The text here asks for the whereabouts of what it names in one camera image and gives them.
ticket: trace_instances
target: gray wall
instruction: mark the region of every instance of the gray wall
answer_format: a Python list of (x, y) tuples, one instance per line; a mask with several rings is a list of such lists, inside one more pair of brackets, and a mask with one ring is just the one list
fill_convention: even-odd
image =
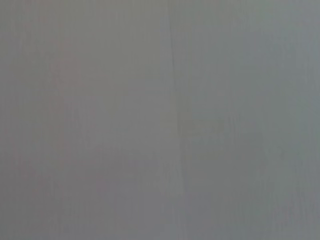
[(320, 1), (171, 0), (190, 240), (320, 238)]
[(0, 239), (319, 239), (319, 12), (0, 1)]

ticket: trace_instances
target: gray surface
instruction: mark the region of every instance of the gray surface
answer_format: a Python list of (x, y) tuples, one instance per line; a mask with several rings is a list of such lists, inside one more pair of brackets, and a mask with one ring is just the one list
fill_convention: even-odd
[(320, 238), (320, 2), (172, 0), (190, 240)]
[(167, 2), (0, 18), (0, 239), (183, 239)]

